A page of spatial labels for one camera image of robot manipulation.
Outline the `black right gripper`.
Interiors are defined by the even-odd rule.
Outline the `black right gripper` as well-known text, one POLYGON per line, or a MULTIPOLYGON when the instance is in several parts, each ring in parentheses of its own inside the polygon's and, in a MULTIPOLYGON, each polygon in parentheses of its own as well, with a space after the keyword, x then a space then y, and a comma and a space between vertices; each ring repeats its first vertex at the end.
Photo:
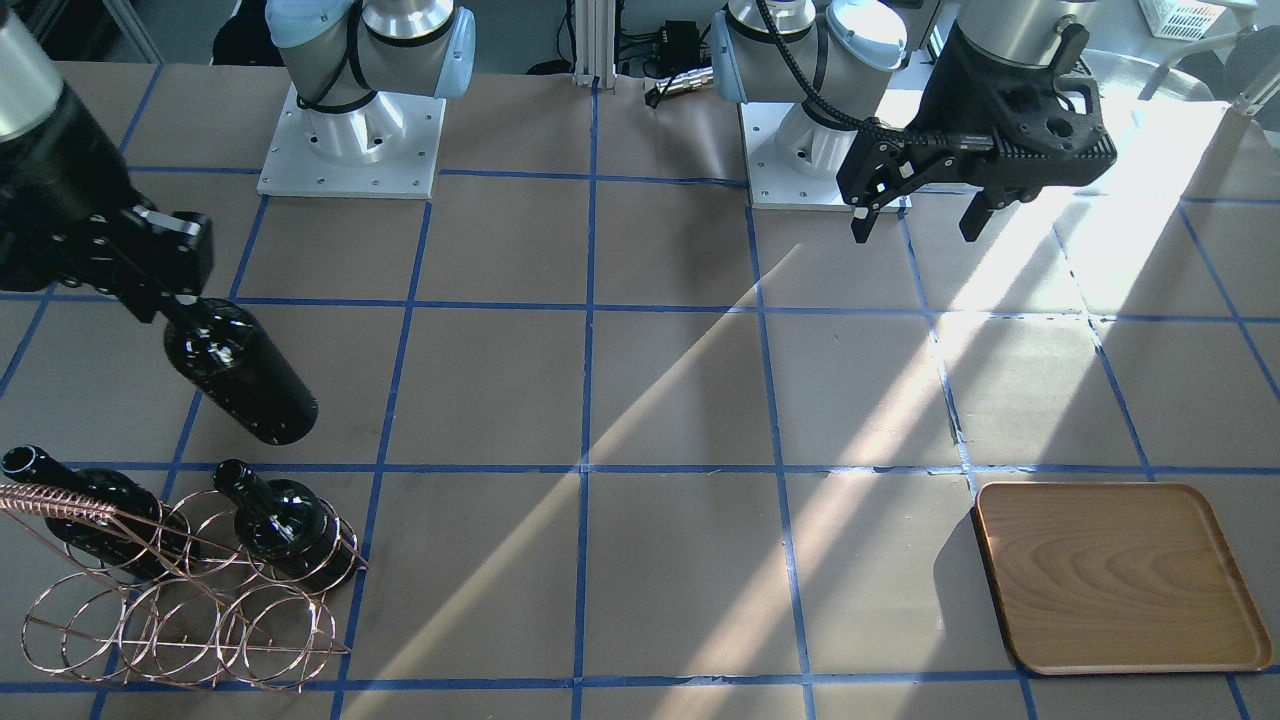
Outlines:
POLYGON ((3 143, 3 288, 88 286, 150 323, 198 296, 214 266, 212 219, 161 210, 70 87, 49 118, 3 143))

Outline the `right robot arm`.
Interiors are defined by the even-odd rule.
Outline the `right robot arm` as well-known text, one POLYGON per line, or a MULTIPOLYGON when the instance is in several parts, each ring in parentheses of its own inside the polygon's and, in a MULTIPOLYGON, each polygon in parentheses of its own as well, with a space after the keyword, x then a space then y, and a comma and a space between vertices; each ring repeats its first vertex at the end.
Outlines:
MULTIPOLYGON (((430 199, 445 102, 474 70, 474 14, 453 1, 269 1, 291 74, 259 190, 430 199)), ((61 72, 3 9, 3 288, 88 286, 151 322, 197 297, 212 222, 159 210, 61 72)))

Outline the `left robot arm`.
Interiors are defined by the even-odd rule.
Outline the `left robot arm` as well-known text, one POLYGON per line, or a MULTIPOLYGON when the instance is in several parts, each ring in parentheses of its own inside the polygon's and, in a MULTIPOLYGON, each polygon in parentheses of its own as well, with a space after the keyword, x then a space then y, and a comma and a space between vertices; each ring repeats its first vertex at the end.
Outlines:
POLYGON ((781 137, 799 173, 833 181, 858 243, 878 213, 933 183, 977 188, 959 222, 987 222, 1046 187, 1083 187, 1117 160, 1082 55, 1093 1, 965 1, 914 118, 877 115, 910 54, 908 24, 881 1, 730 1, 712 22, 719 95, 792 106, 781 137))

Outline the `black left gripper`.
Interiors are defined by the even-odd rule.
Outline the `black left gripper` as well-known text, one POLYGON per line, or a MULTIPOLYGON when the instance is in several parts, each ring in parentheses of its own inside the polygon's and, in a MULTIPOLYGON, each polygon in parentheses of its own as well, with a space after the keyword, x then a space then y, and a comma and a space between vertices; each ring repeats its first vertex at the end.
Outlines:
POLYGON ((1097 83, 1078 70, 1091 33, 1080 20, 1039 20, 1028 38, 1047 46, 1032 63, 1001 54, 954 23, 911 122, 858 132, 837 184, 852 206, 854 242, 869 241, 896 197, 950 182, 980 190, 957 228, 966 243, 1012 200, 1046 186, 1083 187, 1117 160, 1097 83))

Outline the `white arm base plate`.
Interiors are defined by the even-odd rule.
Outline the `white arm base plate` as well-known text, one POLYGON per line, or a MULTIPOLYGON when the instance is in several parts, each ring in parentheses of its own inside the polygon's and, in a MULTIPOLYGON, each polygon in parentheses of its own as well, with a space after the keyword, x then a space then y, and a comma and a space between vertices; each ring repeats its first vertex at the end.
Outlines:
POLYGON ((447 102, 378 94, 346 114, 303 109, 289 88, 257 191, 271 197, 429 200, 447 102))
POLYGON ((758 210, 846 211, 837 170, 856 138, 819 123, 801 104, 739 106, 751 205, 758 210))

